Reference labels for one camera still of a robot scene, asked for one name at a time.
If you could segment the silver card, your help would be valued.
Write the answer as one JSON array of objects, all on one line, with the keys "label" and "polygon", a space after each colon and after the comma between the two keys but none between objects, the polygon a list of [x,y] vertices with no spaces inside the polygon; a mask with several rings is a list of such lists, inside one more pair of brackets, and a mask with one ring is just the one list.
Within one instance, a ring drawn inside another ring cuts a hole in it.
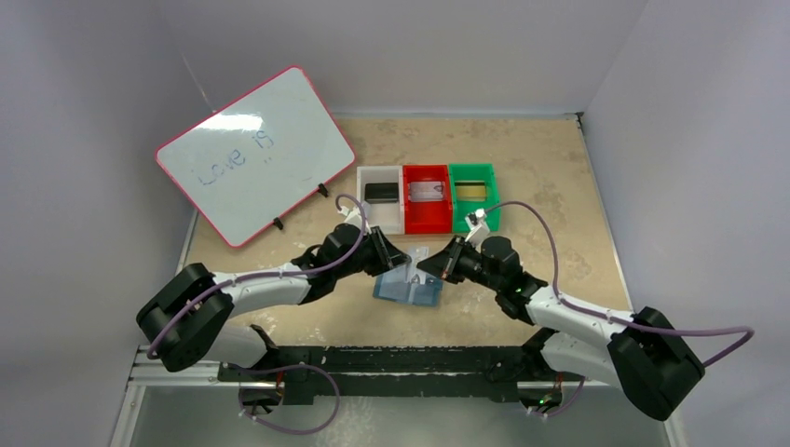
[{"label": "silver card", "polygon": [[445,199],[445,184],[441,181],[419,181],[408,183],[408,197],[411,202],[440,202]]}]

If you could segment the blue card holder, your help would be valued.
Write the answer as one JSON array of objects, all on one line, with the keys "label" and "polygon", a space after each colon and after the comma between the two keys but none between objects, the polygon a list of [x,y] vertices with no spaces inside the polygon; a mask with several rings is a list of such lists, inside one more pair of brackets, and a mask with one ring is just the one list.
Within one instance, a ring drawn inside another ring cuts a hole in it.
[{"label": "blue card holder", "polygon": [[417,267],[418,262],[429,257],[429,248],[413,246],[407,253],[410,257],[408,263],[376,278],[373,297],[404,305],[436,307],[443,283]]}]

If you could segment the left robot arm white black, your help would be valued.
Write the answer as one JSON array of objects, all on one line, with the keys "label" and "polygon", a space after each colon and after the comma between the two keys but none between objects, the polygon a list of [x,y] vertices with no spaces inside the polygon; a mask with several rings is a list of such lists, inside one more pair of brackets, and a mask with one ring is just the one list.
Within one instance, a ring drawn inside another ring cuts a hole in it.
[{"label": "left robot arm white black", "polygon": [[228,326],[231,318],[270,306],[312,303],[332,293],[342,278],[377,277],[410,260],[379,227],[362,232],[341,223],[320,244],[279,267],[227,274],[189,264],[141,308],[136,323],[150,343],[148,358],[160,359],[169,372],[204,359],[251,368],[277,348],[256,326]]}]

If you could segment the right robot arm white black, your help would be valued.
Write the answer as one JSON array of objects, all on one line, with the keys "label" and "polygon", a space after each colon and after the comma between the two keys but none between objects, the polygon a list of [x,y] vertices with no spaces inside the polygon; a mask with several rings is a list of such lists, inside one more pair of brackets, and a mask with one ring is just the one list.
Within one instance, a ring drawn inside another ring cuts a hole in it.
[{"label": "right robot arm white black", "polygon": [[522,346],[527,368],[613,386],[655,420],[668,419],[705,376],[702,362],[682,338],[670,334],[673,327],[660,311],[615,312],[629,324],[647,326],[644,332],[582,313],[584,301],[554,291],[524,270],[506,237],[488,237],[479,248],[454,237],[417,267],[447,283],[481,285],[494,292],[509,318],[537,326]]}]

